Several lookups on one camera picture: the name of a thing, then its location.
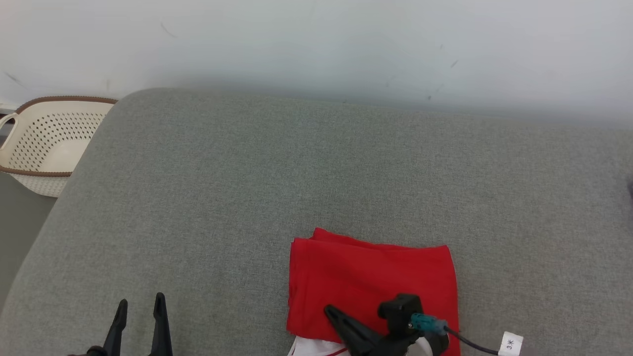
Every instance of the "white wall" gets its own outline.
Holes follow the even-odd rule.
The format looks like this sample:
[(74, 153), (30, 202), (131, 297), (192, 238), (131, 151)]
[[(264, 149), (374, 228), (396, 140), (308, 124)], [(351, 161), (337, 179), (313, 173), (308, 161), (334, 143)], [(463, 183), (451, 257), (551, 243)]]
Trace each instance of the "white wall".
[(0, 103), (229, 82), (337, 101), (633, 123), (632, 4), (2, 0)]

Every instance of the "brown basket rim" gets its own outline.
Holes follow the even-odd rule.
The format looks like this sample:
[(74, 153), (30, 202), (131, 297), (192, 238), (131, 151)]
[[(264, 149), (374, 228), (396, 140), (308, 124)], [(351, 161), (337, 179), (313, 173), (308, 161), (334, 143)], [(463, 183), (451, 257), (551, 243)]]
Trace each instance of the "brown basket rim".
[[(31, 101), (26, 102), (24, 105), (21, 105), (19, 108), (15, 110), (16, 114), (21, 114), (28, 107), (33, 106), (39, 103), (45, 103), (48, 101), (88, 101), (91, 103), (105, 103), (105, 104), (116, 104), (117, 100), (108, 99), (108, 98), (100, 98), (98, 96), (72, 96), (72, 95), (62, 95), (62, 96), (44, 96), (43, 98), (33, 99)], [(70, 177), (72, 172), (35, 172), (32, 170), (22, 170), (22, 169), (14, 169), (8, 168), (0, 165), (0, 172), (5, 172), (9, 174), (19, 174), (19, 175), (29, 175), (31, 177)]]

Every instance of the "black clamp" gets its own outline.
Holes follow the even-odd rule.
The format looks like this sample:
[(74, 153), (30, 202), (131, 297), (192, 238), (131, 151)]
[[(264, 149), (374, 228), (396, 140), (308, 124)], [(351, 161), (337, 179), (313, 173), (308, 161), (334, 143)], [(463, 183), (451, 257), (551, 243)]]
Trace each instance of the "black clamp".
[(325, 315), (351, 356), (404, 356), (409, 346), (423, 337), (429, 342), (433, 356), (439, 356), (448, 348), (448, 336), (414, 329), (411, 325), (414, 313), (423, 314), (417, 295), (398, 294), (395, 299), (381, 303), (378, 316), (386, 319), (389, 330), (389, 334), (383, 336), (335, 306), (325, 307)]

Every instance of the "teal connector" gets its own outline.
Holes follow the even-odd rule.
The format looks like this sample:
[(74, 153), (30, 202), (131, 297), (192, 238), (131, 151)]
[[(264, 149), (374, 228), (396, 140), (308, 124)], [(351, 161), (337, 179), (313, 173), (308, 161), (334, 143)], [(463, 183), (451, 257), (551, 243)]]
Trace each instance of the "teal connector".
[(438, 335), (446, 335), (444, 327), (448, 326), (448, 323), (445, 320), (434, 317), (433, 315), (414, 313), (411, 315), (411, 325), (416, 330), (425, 332), (428, 331)]

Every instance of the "floor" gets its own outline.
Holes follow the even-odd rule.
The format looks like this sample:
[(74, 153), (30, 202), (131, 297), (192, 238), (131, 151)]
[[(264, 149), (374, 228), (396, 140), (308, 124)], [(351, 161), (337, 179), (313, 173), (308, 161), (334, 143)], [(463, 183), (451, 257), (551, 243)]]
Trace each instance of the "floor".
[(56, 200), (35, 194), (12, 176), (0, 173), (0, 310)]

